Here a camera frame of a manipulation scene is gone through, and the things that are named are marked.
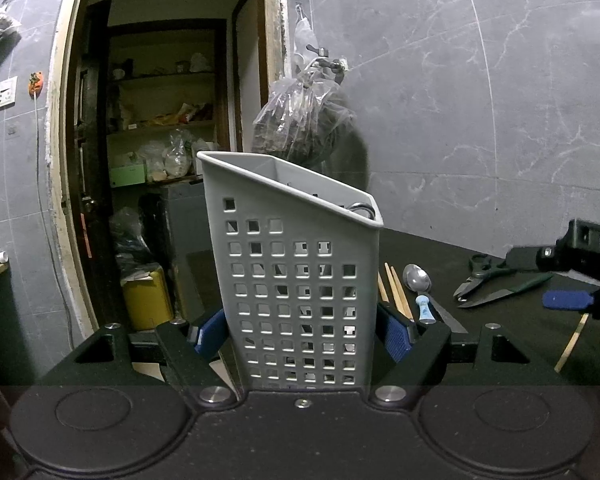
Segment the green box on shelf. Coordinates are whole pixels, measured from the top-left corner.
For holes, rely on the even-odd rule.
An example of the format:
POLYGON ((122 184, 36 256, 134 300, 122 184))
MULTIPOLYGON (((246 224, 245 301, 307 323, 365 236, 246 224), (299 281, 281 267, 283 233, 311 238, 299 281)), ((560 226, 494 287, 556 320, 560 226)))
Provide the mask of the green box on shelf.
POLYGON ((138 185, 146 182, 146 169, 143 164, 114 167, 109 170, 110 185, 113 188, 138 185))

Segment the white perforated utensil basket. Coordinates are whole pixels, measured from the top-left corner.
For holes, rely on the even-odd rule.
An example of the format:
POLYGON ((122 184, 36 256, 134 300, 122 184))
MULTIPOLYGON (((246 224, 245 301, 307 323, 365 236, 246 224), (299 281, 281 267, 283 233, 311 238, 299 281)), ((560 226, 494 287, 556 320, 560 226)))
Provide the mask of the white perforated utensil basket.
POLYGON ((274 156, 202 151, 212 252, 242 382, 365 389, 379 235, 373 196, 274 156), (374 207, 374 220, 348 210, 374 207))

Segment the green handled knife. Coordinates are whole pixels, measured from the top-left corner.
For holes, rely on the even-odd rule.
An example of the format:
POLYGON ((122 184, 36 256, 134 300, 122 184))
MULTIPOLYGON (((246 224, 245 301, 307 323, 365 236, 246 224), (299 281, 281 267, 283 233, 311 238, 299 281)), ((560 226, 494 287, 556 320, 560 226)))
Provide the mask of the green handled knife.
POLYGON ((553 276, 553 273, 541 274, 536 278, 532 278, 532 280, 525 281, 513 287, 503 288, 497 290, 496 292, 491 292, 489 295, 486 295, 482 298, 464 302, 464 304, 460 305, 460 309, 475 309, 486 306, 487 304, 494 304, 494 302, 498 302, 509 297, 518 296, 527 290, 544 285, 553 276))

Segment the light blue handled utensil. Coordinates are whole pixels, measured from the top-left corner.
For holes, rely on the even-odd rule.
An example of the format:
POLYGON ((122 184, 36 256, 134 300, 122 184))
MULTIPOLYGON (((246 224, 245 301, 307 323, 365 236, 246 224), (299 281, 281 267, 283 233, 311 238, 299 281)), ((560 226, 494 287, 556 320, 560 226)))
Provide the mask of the light blue handled utensil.
POLYGON ((435 322, 437 322, 437 319, 434 317, 430 310, 429 298, 426 295, 418 295, 415 298, 415 302, 417 304, 417 307, 419 308, 419 322, 427 325, 434 324, 435 322))

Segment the orange wall hook ornament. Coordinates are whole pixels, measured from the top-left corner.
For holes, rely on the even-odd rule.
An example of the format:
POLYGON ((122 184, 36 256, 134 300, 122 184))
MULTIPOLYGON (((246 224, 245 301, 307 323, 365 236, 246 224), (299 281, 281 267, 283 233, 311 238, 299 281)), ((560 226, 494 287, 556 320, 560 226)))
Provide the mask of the orange wall hook ornament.
POLYGON ((32 100, 36 100, 44 88, 44 74, 42 72, 30 73, 28 93, 32 100))

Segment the metal spoon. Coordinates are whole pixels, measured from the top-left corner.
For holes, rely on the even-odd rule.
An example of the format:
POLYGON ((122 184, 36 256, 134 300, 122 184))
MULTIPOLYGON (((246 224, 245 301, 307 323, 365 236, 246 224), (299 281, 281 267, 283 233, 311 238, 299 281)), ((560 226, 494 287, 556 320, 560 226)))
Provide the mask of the metal spoon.
POLYGON ((429 275, 424 269, 415 263, 409 263, 405 266, 402 272, 403 284, 412 292, 425 295, 429 299, 430 306, 434 308, 443 322, 456 334, 467 334, 468 330, 457 321, 454 316, 440 306, 434 297, 430 295, 432 286, 429 275))

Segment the wall tap fixture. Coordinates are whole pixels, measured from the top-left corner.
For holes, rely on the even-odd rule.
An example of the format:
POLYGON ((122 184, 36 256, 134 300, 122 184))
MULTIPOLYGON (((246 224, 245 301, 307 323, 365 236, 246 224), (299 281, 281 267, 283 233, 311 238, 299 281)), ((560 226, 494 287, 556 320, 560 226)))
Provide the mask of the wall tap fixture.
POLYGON ((347 71, 348 61, 345 58, 331 58, 326 48, 314 47, 312 44, 306 46, 306 50, 314 54, 314 59, 309 62, 310 67, 319 67, 321 70, 329 70, 334 75, 334 81, 342 84, 347 71))

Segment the hanging plastic bag dark contents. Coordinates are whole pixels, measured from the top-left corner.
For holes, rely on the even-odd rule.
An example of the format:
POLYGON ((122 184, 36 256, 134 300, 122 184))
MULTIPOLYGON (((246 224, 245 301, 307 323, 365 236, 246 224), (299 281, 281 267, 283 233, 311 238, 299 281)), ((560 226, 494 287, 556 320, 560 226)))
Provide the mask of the hanging plastic bag dark contents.
POLYGON ((330 157, 354 123, 340 84, 313 65, 272 85, 253 121, 251 151, 310 168, 330 157))

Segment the long wooden chopstick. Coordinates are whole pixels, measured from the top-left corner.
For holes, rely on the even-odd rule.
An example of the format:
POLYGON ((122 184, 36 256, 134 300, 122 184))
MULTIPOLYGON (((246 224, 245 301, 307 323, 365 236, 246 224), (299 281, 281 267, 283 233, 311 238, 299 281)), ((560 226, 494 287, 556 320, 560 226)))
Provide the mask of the long wooden chopstick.
POLYGON ((556 365, 554 366, 554 371, 557 374, 559 374, 562 371, 562 369, 566 365, 567 361, 569 360, 570 356, 572 355, 572 352, 573 352, 574 348, 576 348, 576 345, 580 339, 580 336, 581 336, 586 324, 588 324, 589 318, 590 318, 590 315, 588 313, 581 315, 580 321, 579 321, 576 329, 572 333, 572 335, 568 341, 568 344, 566 344, 564 351, 562 352, 559 360, 557 361, 556 365))

